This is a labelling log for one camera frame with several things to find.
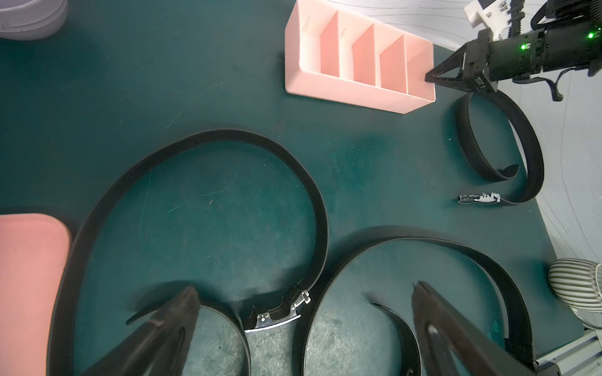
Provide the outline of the front aluminium frame rail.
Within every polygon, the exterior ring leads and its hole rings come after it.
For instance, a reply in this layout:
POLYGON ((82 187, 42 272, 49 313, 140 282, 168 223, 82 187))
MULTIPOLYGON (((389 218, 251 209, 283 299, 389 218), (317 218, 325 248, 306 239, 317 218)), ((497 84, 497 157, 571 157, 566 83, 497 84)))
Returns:
POLYGON ((601 375, 601 331, 586 330, 581 338, 536 359, 537 375, 601 375))

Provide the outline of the pink divided storage box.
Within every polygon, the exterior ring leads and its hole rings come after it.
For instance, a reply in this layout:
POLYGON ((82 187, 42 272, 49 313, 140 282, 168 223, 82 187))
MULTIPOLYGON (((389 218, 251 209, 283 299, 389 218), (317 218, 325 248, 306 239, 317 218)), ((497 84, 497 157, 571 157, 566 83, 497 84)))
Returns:
POLYGON ((285 28, 289 94, 407 114, 436 100, 434 45, 325 1, 297 1, 285 28))

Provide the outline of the black belt left side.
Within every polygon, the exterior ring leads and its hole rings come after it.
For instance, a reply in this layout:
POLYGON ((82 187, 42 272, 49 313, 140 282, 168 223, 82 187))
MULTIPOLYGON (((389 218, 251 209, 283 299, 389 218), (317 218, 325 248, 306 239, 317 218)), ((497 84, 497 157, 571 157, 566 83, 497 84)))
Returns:
POLYGON ((335 144, 309 132, 198 133, 144 158, 82 224, 56 299, 50 375, 73 375, 116 340, 122 304, 193 283, 244 307, 310 290, 328 251, 318 184, 335 144))

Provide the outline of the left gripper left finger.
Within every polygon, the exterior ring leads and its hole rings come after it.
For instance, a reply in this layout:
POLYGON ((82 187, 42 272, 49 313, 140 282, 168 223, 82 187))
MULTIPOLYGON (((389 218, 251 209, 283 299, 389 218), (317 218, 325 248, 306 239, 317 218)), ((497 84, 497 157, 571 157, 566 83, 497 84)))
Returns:
POLYGON ((188 286, 165 302, 85 375, 181 375, 201 308, 188 286))

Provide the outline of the long black belt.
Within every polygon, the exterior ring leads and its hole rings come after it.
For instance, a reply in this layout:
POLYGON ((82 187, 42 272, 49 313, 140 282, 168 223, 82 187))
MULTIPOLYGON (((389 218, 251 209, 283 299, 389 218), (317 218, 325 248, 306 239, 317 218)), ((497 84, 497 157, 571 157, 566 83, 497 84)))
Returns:
POLYGON ((353 241, 326 266, 296 331, 295 374, 426 374, 416 323, 439 309, 414 311, 413 290, 421 284, 448 302, 439 329, 447 332, 462 317, 482 337, 466 347, 450 333, 451 365, 496 351, 496 370, 534 369, 528 308, 500 264, 455 241, 393 233, 353 241))

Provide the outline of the white ribbed cup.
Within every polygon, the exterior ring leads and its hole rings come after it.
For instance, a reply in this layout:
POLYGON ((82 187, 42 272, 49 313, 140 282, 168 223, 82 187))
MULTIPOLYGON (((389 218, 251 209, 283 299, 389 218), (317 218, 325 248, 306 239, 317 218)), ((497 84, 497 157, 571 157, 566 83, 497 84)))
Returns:
POLYGON ((579 258, 560 258, 548 270, 554 294, 570 308, 601 313, 601 264, 579 258))

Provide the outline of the black belt right side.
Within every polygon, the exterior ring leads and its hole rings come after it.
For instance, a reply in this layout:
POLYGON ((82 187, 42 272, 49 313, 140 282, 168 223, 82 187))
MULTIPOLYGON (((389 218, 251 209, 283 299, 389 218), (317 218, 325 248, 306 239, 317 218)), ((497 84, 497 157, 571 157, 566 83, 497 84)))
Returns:
POLYGON ((463 205, 521 205, 537 196, 545 177, 539 139, 525 113, 503 92, 469 93, 456 102, 456 134, 468 165, 503 193, 463 194, 463 205))

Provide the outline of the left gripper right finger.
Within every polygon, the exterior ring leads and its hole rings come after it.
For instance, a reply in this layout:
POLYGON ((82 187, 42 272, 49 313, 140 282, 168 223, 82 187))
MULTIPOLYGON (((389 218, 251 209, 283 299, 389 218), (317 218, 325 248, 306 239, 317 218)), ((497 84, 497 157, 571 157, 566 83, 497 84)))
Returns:
POLYGON ((417 341, 426 373, 458 375, 459 361, 470 375, 533 375, 481 333, 426 282, 412 293, 417 341))

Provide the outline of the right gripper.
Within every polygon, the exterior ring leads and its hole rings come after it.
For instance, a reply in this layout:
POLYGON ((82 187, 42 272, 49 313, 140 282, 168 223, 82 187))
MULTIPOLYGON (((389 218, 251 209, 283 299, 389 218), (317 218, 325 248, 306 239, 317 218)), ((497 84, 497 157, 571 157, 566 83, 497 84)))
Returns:
POLYGON ((601 70, 600 28, 572 22, 498 41, 486 28, 429 70, 425 82, 463 92, 493 90, 499 81, 569 69, 587 70, 589 76, 601 70))

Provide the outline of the purple bowl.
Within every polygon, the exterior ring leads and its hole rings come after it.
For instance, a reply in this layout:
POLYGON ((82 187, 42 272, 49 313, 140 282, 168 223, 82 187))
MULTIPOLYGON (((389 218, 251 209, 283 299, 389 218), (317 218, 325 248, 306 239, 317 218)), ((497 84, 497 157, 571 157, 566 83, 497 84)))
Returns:
POLYGON ((67 14, 67 0, 1 0, 1 39, 48 38, 64 26, 67 14))

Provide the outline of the pink tray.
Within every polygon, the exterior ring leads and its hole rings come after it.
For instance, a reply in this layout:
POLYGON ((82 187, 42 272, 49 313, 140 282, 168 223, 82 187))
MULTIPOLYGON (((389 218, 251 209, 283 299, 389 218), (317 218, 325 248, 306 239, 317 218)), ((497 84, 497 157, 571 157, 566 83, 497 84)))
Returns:
POLYGON ((1 216, 1 374, 44 375, 56 295, 71 246, 44 214, 1 216))

